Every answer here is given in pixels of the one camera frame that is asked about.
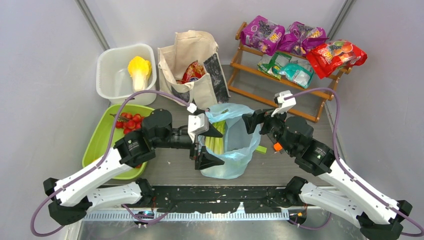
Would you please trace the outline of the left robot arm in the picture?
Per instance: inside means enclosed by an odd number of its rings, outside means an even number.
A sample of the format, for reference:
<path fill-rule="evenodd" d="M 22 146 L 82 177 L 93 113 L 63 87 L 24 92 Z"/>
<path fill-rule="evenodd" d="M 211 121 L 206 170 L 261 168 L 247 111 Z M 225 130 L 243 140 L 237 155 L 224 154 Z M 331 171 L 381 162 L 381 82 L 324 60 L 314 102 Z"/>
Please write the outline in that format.
<path fill-rule="evenodd" d="M 198 142 L 199 136 L 223 136 L 209 122 L 204 111 L 197 110 L 190 115 L 186 126 L 174 128 L 172 122 L 168 110 L 156 109 L 143 119 L 140 129 L 117 140 L 101 158 L 69 177 L 45 180 L 44 191 L 51 199 L 48 205 L 50 217 L 66 226 L 99 208 L 119 205 L 148 207 L 154 200 L 154 192 L 146 179 L 115 187 L 106 187 L 105 183 L 154 159 L 157 148 L 189 150 L 189 157 L 197 170 L 224 164 Z"/>

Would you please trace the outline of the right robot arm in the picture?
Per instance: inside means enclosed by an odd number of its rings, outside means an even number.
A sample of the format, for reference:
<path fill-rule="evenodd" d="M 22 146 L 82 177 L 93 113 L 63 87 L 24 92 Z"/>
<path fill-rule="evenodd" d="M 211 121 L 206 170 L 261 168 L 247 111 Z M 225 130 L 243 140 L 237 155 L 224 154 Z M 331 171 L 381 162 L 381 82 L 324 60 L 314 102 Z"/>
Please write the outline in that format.
<path fill-rule="evenodd" d="M 291 205 L 304 203 L 337 215 L 357 228 L 369 240 L 397 240 L 403 231 L 402 221 L 412 210 L 406 200 L 394 200 L 361 180 L 334 151 L 313 138 L 314 128 L 298 116 L 271 114 L 269 109 L 242 115 L 251 134 L 261 126 L 260 134 L 271 135 L 274 148 L 284 150 L 305 172 L 330 183 L 343 196 L 321 189 L 306 179 L 294 176 L 284 189 Z"/>

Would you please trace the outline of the green celery bunch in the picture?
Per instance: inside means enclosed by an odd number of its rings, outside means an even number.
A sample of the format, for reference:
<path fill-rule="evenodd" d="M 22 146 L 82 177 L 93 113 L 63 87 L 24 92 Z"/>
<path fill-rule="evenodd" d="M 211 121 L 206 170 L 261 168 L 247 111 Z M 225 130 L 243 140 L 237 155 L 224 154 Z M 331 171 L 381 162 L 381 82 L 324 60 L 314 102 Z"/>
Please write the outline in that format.
<path fill-rule="evenodd" d="M 224 120 L 212 124 L 222 135 L 225 133 L 226 122 Z M 224 153 L 224 139 L 222 137 L 205 137 L 205 146 L 217 155 Z"/>

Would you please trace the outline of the yellow napa cabbage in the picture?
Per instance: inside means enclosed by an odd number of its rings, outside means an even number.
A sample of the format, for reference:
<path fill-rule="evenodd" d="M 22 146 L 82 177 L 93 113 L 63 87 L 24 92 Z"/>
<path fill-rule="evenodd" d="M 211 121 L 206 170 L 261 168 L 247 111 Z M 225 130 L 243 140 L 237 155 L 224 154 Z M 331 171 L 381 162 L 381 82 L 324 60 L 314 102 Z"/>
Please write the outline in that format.
<path fill-rule="evenodd" d="M 149 77 L 152 72 L 152 64 L 141 56 L 135 56 L 128 64 L 128 73 L 132 79 L 134 92 L 145 90 L 148 87 Z"/>

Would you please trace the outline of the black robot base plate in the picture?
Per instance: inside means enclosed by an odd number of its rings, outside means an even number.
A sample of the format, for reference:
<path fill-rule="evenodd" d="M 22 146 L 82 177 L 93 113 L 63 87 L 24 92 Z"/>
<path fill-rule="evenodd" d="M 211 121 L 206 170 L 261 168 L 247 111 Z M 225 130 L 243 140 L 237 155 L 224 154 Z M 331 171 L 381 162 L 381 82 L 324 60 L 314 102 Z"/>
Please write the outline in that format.
<path fill-rule="evenodd" d="M 239 207 L 248 214 L 277 213 L 289 207 L 298 207 L 302 212 L 306 209 L 304 203 L 288 197 L 284 187 L 269 185 L 155 185 L 145 199 L 127 206 L 188 214 L 234 213 Z"/>

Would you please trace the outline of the blue plastic grocery bag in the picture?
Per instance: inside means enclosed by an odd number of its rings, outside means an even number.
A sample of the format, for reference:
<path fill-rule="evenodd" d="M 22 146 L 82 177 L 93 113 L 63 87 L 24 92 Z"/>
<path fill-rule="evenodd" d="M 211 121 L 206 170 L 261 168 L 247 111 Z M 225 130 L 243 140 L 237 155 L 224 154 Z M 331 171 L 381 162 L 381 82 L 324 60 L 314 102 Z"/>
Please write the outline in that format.
<path fill-rule="evenodd" d="M 206 113 L 209 121 L 213 124 L 225 121 L 224 153 L 213 153 L 216 157 L 224 160 L 225 164 L 213 166 L 201 170 L 205 177 L 216 179 L 235 179 L 241 176 L 253 157 L 253 153 L 261 141 L 260 126 L 256 126 L 252 134 L 248 134 L 245 123 L 242 120 L 243 114 L 250 114 L 254 111 L 246 105 L 236 103 L 221 103 L 209 107 Z M 200 145 L 205 145 L 205 136 L 199 136 Z"/>

